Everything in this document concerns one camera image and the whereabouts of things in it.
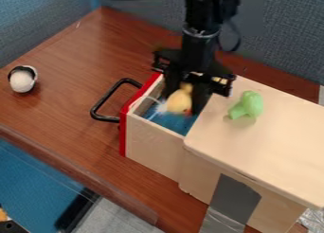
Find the black metal handle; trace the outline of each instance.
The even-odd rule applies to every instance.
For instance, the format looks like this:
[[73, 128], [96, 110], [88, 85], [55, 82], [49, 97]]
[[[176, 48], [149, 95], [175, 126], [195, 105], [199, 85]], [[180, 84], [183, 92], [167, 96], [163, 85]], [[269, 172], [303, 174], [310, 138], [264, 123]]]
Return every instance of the black metal handle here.
[[95, 119], [95, 120], [99, 120], [99, 121], [104, 121], [104, 122], [111, 122], [111, 123], [119, 123], [120, 119], [118, 116], [102, 116], [97, 114], [97, 110], [103, 105], [103, 103], [105, 103], [105, 101], [111, 97], [116, 90], [119, 88], [120, 85], [124, 84], [124, 83], [128, 83], [133, 85], [134, 87], [137, 87], [138, 89], [142, 87], [142, 84], [130, 79], [130, 78], [123, 78], [121, 80], [119, 80], [118, 82], [116, 82], [109, 90], [108, 92], [95, 104], [95, 106], [93, 106], [90, 110], [90, 115], [91, 118]]

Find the green rubber toy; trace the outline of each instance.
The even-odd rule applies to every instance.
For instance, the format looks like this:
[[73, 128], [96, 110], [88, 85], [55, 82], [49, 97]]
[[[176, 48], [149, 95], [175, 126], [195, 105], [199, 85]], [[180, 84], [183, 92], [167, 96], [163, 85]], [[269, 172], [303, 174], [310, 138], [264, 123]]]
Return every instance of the green rubber toy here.
[[242, 116], [258, 117], [263, 112], [263, 99], [259, 93], [245, 91], [241, 100], [228, 110], [231, 119], [237, 119]]

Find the wooden lid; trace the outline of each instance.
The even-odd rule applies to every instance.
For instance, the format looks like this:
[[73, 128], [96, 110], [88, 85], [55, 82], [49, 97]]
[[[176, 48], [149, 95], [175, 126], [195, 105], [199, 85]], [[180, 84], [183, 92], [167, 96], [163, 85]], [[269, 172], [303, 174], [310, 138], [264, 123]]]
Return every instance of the wooden lid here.
[[[246, 90], [262, 95], [264, 112], [242, 126], [226, 115]], [[305, 206], [324, 207], [324, 108], [315, 103], [238, 77], [231, 98], [211, 97], [185, 147]]]

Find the brown table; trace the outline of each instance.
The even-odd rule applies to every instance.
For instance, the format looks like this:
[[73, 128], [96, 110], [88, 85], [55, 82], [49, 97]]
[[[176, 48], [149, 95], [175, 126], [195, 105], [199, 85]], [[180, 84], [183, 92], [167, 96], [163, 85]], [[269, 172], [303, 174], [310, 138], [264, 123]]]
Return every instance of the brown table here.
[[[181, 191], [172, 180], [119, 156], [117, 125], [89, 115], [117, 80], [148, 79], [152, 51], [161, 44], [179, 46], [180, 38], [111, 9], [90, 13], [1, 69], [0, 124], [5, 126], [1, 136], [108, 199], [152, 219], [148, 210], [118, 189], [129, 194], [157, 213], [157, 226], [166, 232], [197, 232], [207, 205]], [[238, 56], [219, 53], [218, 57], [237, 74], [318, 102], [317, 84]], [[18, 95], [9, 88], [7, 74], [19, 64], [39, 70], [39, 83], [30, 94]], [[124, 86], [100, 111], [117, 115], [134, 92]], [[291, 232], [302, 232], [300, 227]], [[247, 227], [246, 232], [256, 231]]]

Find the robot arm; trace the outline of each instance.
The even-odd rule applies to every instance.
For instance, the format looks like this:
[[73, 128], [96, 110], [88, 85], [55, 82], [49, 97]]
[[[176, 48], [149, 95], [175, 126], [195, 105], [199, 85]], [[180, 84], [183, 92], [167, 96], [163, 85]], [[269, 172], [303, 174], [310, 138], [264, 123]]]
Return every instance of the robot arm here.
[[154, 52], [153, 71], [164, 74], [166, 99], [182, 81], [192, 84], [192, 112], [199, 114], [212, 93], [228, 97], [236, 76], [215, 60], [222, 24], [237, 14], [240, 0], [186, 0], [181, 49]]

